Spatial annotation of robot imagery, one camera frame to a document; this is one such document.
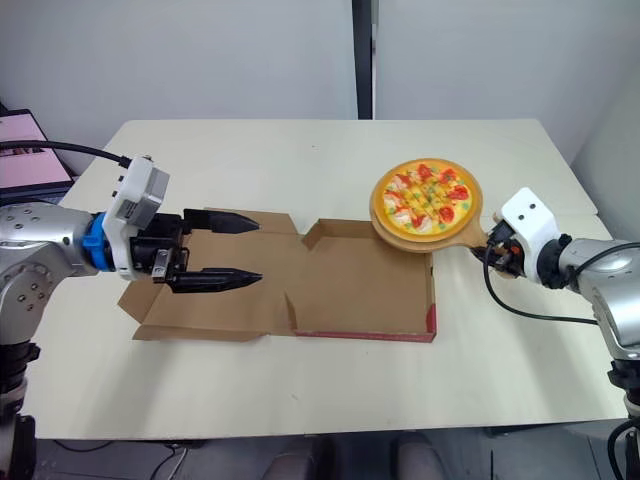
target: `open cardboard box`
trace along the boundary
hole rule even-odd
[[[134,339],[247,341],[297,335],[431,342],[436,335],[430,254],[397,250],[370,222],[321,219],[299,235],[289,215],[246,212],[260,230],[194,231],[190,270],[234,267],[262,273],[248,287],[173,294],[150,280],[131,283],[120,307],[140,327]]]

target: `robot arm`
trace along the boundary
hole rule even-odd
[[[486,248],[474,249],[482,259],[485,281],[501,306],[521,315],[546,320],[597,323],[613,357],[611,383],[625,391],[630,420],[609,436],[607,450],[616,479],[624,478],[615,453],[617,438],[626,436],[626,478],[640,479],[640,243],[623,240],[572,239],[560,234],[551,212],[527,188],[514,195],[496,215],[498,224]],[[568,288],[592,307],[596,322],[545,317],[520,312],[495,296],[488,264],[512,276],[524,275],[548,288]]]
[[[6,145],[0,143],[0,149]],[[40,351],[30,340],[62,280],[112,271],[125,280],[150,276],[175,293],[198,293],[240,288],[262,278],[234,268],[187,271],[189,250],[182,243],[193,229],[235,234],[259,225],[231,212],[159,214],[169,176],[148,157],[115,158],[128,170],[106,212],[42,202],[0,204],[0,480],[31,478],[33,472],[35,423],[18,412],[27,363]]]
[[[494,268],[526,276],[547,288],[579,293],[593,306],[611,356],[619,360],[639,358],[640,252],[633,247],[636,244],[572,239],[561,234],[551,211],[528,188],[505,203],[496,220],[499,223],[496,234],[492,232],[492,243],[504,242],[507,248],[492,246]],[[610,249],[619,251],[591,262]],[[476,256],[482,256],[484,249],[480,250],[474,252]]]

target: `toy pizza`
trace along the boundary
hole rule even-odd
[[[482,193],[460,165],[422,158],[403,163],[382,177],[371,206],[374,226],[381,226],[388,236],[406,242],[439,242],[453,238],[474,217],[477,223]],[[473,230],[481,231],[479,225]]]

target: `pizza peel handle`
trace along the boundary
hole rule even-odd
[[[485,246],[487,244],[487,234],[482,230],[482,227],[480,226],[480,215],[482,213],[482,190],[480,189],[478,182],[473,177],[473,175],[471,175],[471,173],[467,172],[459,165],[456,165],[456,167],[464,172],[467,182],[470,183],[469,186],[473,191],[474,204],[473,211],[470,212],[471,218],[465,221],[462,228],[453,230],[450,232],[450,234],[447,235],[440,235],[435,241],[412,241],[407,238],[403,238],[400,235],[394,234],[393,231],[391,231],[388,227],[385,227],[385,225],[383,224],[384,220],[380,220],[379,201],[377,201],[378,197],[381,195],[380,186],[383,185],[386,181],[385,177],[388,177],[389,175],[387,174],[385,177],[383,177],[383,179],[381,179],[380,182],[378,182],[378,185],[376,185],[376,187],[374,188],[369,202],[371,222],[378,235],[380,235],[380,237],[384,241],[396,248],[399,248],[400,250],[415,253],[429,253],[435,250],[440,250],[442,248],[452,247],[455,245],[466,247]]]

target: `pizza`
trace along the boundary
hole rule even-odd
[[[455,164],[442,160],[403,164],[382,190],[384,214],[409,234],[445,234],[469,216],[473,196],[465,177]]]

